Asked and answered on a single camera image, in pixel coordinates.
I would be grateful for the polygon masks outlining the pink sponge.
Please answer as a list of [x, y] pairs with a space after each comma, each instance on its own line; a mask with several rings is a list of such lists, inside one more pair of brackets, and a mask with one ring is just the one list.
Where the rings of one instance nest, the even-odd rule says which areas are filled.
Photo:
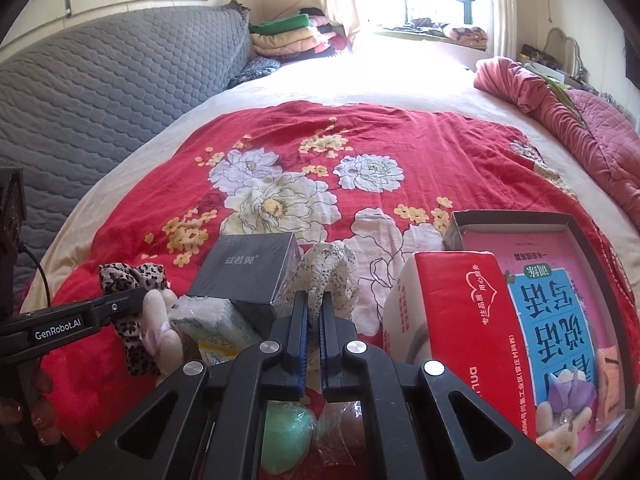
[[366, 449], [361, 402], [327, 403], [314, 430], [314, 447], [325, 467], [354, 466]]

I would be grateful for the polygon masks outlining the green sponge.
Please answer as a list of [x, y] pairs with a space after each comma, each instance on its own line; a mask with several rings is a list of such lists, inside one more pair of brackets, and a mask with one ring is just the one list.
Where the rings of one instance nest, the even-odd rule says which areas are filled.
[[268, 474], [285, 474], [307, 456], [316, 418], [306, 406], [270, 401], [267, 406], [260, 466]]

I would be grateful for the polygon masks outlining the tissue packet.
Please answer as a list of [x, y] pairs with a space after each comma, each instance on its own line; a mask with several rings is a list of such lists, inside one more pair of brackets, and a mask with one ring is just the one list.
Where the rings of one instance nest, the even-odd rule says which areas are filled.
[[232, 361], [244, 349], [262, 342], [228, 299], [181, 296], [168, 310], [189, 358], [206, 365]]

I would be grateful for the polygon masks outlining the white lace scrunchie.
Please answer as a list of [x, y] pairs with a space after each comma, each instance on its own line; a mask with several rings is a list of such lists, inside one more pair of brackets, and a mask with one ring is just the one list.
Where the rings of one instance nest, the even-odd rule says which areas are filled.
[[318, 243], [309, 248], [284, 280], [277, 296], [277, 317], [291, 314], [296, 292], [306, 292], [309, 323], [313, 328], [319, 321], [322, 299], [331, 295], [335, 314], [352, 318], [358, 297], [357, 261], [355, 253], [343, 242]]

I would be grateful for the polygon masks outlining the red tissue pack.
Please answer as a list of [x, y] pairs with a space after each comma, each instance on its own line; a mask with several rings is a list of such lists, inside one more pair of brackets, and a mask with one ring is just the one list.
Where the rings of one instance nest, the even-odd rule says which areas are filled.
[[397, 362], [442, 362], [512, 425], [536, 438], [536, 401], [520, 319], [491, 252], [417, 252], [383, 309]]

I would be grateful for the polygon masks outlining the black square box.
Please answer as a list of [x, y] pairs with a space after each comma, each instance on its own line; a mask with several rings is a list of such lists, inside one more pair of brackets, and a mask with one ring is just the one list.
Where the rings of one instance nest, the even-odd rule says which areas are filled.
[[230, 300], [254, 331], [267, 337], [277, 318], [277, 301], [299, 258], [292, 233], [221, 235], [188, 295]]

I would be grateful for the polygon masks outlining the shallow cardboard box tray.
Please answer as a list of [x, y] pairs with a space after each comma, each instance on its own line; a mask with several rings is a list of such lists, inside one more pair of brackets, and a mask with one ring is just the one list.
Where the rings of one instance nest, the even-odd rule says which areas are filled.
[[457, 211], [445, 244], [495, 255], [520, 320], [536, 403], [563, 370], [596, 388], [592, 419], [568, 465], [578, 479], [596, 478], [636, 396], [622, 303], [596, 248], [569, 214], [516, 210]]

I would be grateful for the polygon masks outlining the red floral bed cover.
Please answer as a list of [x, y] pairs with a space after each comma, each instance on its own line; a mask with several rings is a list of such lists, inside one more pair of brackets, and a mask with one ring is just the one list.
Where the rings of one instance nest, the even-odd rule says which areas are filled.
[[[458, 113], [294, 101], [222, 115], [120, 200], [54, 303], [131, 287], [189, 296], [221, 235], [292, 233], [300, 258], [318, 243], [343, 242], [355, 253], [358, 297], [349, 321], [383, 348], [384, 304], [400, 271], [417, 252], [457, 252], [445, 234], [464, 210], [558, 212], [577, 221], [622, 303], [637, 389], [636, 297], [614, 247], [526, 134]], [[43, 361], [58, 426], [78, 450], [157, 386], [141, 315]], [[569, 462], [592, 419], [596, 388], [568, 370], [550, 382], [547, 400], [536, 403], [534, 440]]]

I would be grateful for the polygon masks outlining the pink quilted duvet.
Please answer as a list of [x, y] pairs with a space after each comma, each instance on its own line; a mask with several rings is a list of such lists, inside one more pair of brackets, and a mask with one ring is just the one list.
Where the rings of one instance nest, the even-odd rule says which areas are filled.
[[617, 108], [510, 58], [478, 62], [474, 87], [544, 126], [638, 226], [639, 136]]

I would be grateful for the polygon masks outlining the beige bed sheet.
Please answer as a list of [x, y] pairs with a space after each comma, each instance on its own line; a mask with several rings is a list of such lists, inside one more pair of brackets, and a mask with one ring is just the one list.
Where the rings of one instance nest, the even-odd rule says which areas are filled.
[[22, 304], [25, 311], [46, 306], [70, 272], [83, 263], [96, 231], [120, 200], [152, 169], [170, 159], [197, 128], [219, 115], [288, 101], [326, 105], [371, 103], [407, 110], [457, 112], [510, 125], [528, 136], [547, 165], [574, 191], [613, 245], [632, 288], [639, 286], [639, 233], [562, 143], [515, 106], [473, 86], [469, 70], [454, 62], [433, 75], [412, 72], [406, 63], [372, 67], [370, 55], [341, 54], [293, 63], [273, 75], [212, 96], [138, 148], [81, 199], [42, 258], [43, 278], [35, 278]]

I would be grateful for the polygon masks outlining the grey quilted headboard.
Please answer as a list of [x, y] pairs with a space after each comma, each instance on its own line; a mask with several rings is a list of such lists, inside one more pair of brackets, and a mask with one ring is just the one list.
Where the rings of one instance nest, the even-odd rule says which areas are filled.
[[177, 120], [250, 58], [244, 6], [112, 14], [1, 65], [1, 309], [43, 308], [118, 202], [180, 141]]

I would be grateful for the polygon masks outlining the dark patterned pillow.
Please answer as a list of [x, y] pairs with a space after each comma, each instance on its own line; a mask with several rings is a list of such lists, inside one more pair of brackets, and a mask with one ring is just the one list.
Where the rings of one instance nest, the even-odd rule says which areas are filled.
[[281, 63], [274, 58], [264, 58], [255, 56], [251, 58], [242, 70], [228, 83], [227, 88], [232, 89], [252, 80], [267, 77], [276, 72], [281, 67]]

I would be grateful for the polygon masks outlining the clothes on window sill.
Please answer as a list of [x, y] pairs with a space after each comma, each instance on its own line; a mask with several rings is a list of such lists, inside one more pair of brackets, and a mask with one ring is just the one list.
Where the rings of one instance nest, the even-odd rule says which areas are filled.
[[430, 18], [415, 18], [401, 26], [392, 28], [393, 32], [436, 38], [460, 46], [485, 50], [488, 45], [487, 32], [481, 27], [464, 24], [461, 26], [436, 23]]

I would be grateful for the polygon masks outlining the vanity mirror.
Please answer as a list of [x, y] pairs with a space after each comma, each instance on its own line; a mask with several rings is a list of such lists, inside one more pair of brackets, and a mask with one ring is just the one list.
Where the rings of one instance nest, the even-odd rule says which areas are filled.
[[567, 36], [559, 27], [553, 27], [548, 31], [546, 43], [542, 49], [560, 64], [560, 70], [568, 76], [578, 80], [585, 79], [588, 70], [582, 62], [580, 47], [577, 40]]

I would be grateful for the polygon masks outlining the stack of folded blankets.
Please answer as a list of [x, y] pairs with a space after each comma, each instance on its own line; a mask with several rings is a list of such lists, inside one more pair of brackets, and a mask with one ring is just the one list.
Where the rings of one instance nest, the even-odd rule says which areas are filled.
[[325, 58], [352, 47], [344, 26], [318, 8], [303, 8], [288, 18], [248, 29], [255, 52], [282, 63]]

